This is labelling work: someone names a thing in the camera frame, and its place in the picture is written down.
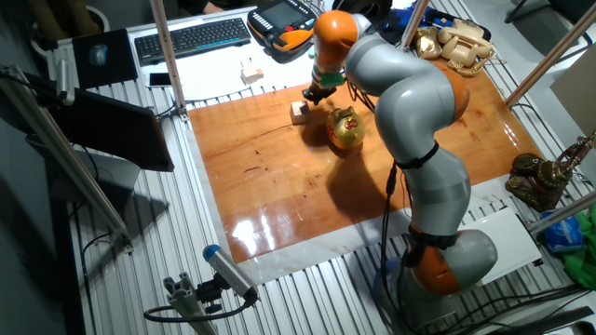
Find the black chair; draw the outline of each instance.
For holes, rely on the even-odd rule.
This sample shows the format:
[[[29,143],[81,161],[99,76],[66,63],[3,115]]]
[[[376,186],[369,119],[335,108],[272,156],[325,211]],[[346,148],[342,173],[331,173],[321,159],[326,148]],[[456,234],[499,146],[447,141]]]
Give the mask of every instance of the black chair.
[[[586,14],[588,9],[592,7],[592,5],[594,5],[594,3],[596,2],[596,0],[549,0],[549,3],[547,5],[530,10],[516,17],[515,14],[517,14],[518,11],[520,11],[520,9],[522,8],[523,4],[526,3],[526,1],[528,0],[521,0],[521,2],[515,7],[515,9],[513,9],[513,11],[507,16],[507,18],[505,19],[505,23],[512,23],[514,20],[524,18],[544,8],[552,7],[554,11],[563,15],[573,24],[576,24],[581,19],[581,17],[583,17],[584,14]],[[577,52],[581,52],[592,45],[592,39],[589,37],[588,33],[584,33],[582,36],[588,43],[588,46],[583,47],[581,50]]]

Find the black keyboard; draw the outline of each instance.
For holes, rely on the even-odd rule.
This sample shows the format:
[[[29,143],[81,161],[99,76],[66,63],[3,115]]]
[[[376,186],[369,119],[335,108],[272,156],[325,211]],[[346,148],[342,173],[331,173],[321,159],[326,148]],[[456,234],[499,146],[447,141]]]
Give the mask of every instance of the black keyboard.
[[[196,55],[251,42],[251,35],[242,19],[221,20],[169,32],[176,58]],[[165,59],[159,35],[134,39],[141,66],[157,64]]]

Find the green object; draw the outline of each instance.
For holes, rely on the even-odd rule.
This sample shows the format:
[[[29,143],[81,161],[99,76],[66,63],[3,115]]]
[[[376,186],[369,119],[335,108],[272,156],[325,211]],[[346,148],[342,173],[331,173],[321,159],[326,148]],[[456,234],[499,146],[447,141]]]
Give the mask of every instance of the green object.
[[[584,235],[584,247],[562,254],[565,271],[582,287],[596,289],[596,205],[589,209],[589,216],[579,212],[576,217]]]
[[[323,74],[320,77],[321,87],[337,87],[344,84],[344,76],[342,74]]]

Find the wooden tabletop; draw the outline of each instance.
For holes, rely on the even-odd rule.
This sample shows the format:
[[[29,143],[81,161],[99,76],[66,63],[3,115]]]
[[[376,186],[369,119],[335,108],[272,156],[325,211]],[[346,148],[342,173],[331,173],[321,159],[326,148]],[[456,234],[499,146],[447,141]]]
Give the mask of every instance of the wooden tabletop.
[[[538,151],[484,72],[467,81],[466,113],[436,140],[462,159],[473,185],[507,174],[517,154]],[[236,262],[383,214],[393,158],[374,114],[342,86],[319,106],[310,104],[308,124],[293,126],[290,104],[303,99],[305,87],[189,112]],[[325,121],[334,108],[348,106],[362,117],[366,137],[360,150],[347,153],[332,147]],[[408,206],[399,183],[392,205]]]

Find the wooden block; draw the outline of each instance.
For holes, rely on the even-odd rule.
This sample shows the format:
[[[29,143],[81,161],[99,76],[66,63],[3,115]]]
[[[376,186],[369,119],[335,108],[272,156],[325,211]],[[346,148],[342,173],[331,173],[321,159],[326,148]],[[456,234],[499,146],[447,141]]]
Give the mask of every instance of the wooden block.
[[[291,103],[290,118],[294,125],[306,123],[309,117],[310,110],[308,109],[308,102],[302,100]]]
[[[260,68],[249,66],[242,69],[240,77],[242,77],[245,85],[250,85],[259,79],[263,79],[264,75],[263,70]]]

